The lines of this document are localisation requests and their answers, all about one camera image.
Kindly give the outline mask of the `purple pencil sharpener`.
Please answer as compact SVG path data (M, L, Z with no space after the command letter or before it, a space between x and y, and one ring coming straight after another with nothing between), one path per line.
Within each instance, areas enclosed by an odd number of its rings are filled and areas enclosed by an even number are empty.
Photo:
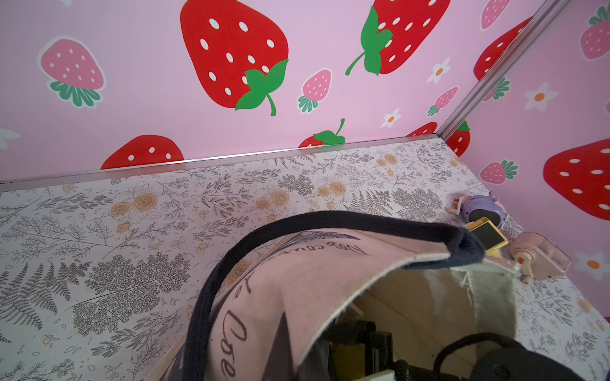
M476 222L487 217L497 228L508 217L508 211L492 192L488 195L461 195L452 201L446 211L461 217L465 222Z

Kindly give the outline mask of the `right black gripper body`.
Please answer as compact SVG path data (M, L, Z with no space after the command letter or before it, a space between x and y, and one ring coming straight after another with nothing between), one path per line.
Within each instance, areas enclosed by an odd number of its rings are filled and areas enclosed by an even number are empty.
M475 344L491 342L499 346L475 363L468 380L580 380L567 366L529 351L498 333L475 333L449 344L435 357L432 369L393 359L393 339L389 332L378 331L374 322L357 320L334 324L321 339L344 346L362 345L365 350L365 376L393 376L395 380L459 380L442 372L444 361L455 352Z

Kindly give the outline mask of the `yellow pencil sharpener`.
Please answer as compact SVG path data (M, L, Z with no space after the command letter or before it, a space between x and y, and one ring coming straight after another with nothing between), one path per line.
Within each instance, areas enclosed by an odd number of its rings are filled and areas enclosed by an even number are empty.
M478 241L483 244L487 256L500 258L500 251L508 245L508 239L487 217L465 225Z

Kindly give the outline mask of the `cream canvas tote bag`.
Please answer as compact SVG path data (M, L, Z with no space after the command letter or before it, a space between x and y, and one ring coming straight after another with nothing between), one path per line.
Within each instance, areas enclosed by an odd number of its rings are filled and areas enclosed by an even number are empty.
M148 377L359 379L364 347L321 339L357 320L392 334L394 360L430 370L468 335L517 341L516 273L460 226L349 211L287 217L244 236L213 268L187 333ZM442 372L467 379L498 348L461 349Z

